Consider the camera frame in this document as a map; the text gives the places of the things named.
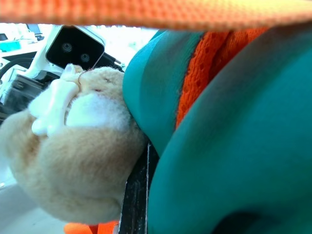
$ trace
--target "teal fabric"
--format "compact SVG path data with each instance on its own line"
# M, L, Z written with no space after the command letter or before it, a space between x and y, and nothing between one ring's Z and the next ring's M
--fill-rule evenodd
M170 58L169 52L163 59ZM157 70L157 62L150 63ZM167 70L158 69L165 76ZM144 95L141 104L158 99L159 111L168 114L163 110L172 106L172 97L159 86L176 87L180 80L164 82L161 74L147 78L151 80L142 81L141 89L153 86L157 91ZM153 108L140 111L139 121L159 124ZM160 124L158 133L153 132L157 127L148 128L147 136L155 139L166 132L165 126ZM166 141L169 135L164 134ZM310 234L311 185L312 24L303 24L260 36L194 103L157 166L148 231L209 234L225 217L247 212L259 219L238 233ZM238 222L245 225L243 219Z
M125 102L159 155L175 130L184 76L201 36L202 33L158 33L135 55L125 72Z
M155 38L157 38L159 35L163 34L164 32L166 32L165 30L158 30L154 36L151 38L151 40L154 40Z

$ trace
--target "stuffed animal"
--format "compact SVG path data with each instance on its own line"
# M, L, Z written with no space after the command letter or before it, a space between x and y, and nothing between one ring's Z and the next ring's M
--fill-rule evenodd
M147 143L123 100L122 82L113 68L68 64L0 127L1 155L17 182L59 219L119 219L125 182Z

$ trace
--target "orange netting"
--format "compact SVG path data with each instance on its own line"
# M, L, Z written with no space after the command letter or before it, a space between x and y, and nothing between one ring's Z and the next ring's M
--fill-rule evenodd
M266 28L236 32L208 32L197 45L184 78L176 117L179 126L192 104L219 71Z
M0 21L232 30L312 20L310 0L0 0Z

